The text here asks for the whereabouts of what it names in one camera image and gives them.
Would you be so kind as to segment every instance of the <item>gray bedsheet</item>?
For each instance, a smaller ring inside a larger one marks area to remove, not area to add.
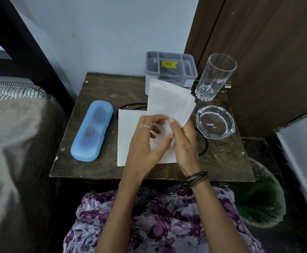
[[[59,183],[49,177],[67,118],[45,98],[0,101],[0,252],[45,252]]]

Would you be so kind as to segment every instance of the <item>blue plastic case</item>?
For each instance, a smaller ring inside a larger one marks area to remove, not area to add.
[[[91,103],[71,145],[70,152],[76,160],[93,161],[98,157],[113,111],[109,102]]]

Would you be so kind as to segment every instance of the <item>hand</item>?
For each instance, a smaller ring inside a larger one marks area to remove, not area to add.
[[[151,128],[157,134],[160,130],[154,123],[163,125],[168,119],[165,115],[142,115],[137,124],[134,135],[131,139],[128,157],[124,168],[122,181],[127,185],[139,187],[147,174],[163,157],[166,150],[170,147],[173,139],[173,133],[170,133],[164,138],[157,149],[151,150],[150,137],[155,138],[147,127],[141,127],[142,124]]]
[[[191,120],[183,128],[173,119],[169,119],[170,127],[176,139],[176,158],[181,171],[185,176],[201,172],[196,130]]]

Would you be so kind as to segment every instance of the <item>yellow price sticker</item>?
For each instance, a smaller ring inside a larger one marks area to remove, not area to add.
[[[168,68],[176,68],[176,64],[178,63],[178,61],[167,61],[167,60],[163,60],[161,62],[161,67],[168,67]]]

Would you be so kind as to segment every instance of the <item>woman's left hand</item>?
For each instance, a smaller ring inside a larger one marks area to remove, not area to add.
[[[170,147],[173,139],[173,133],[167,135],[155,150],[150,148],[150,137],[154,138],[151,130],[160,134],[160,130],[154,123],[163,125],[168,119],[165,115],[142,115],[137,124],[134,135],[131,139],[128,157],[124,168],[122,183],[138,187],[141,185],[143,179],[157,162],[163,157],[164,153]]]

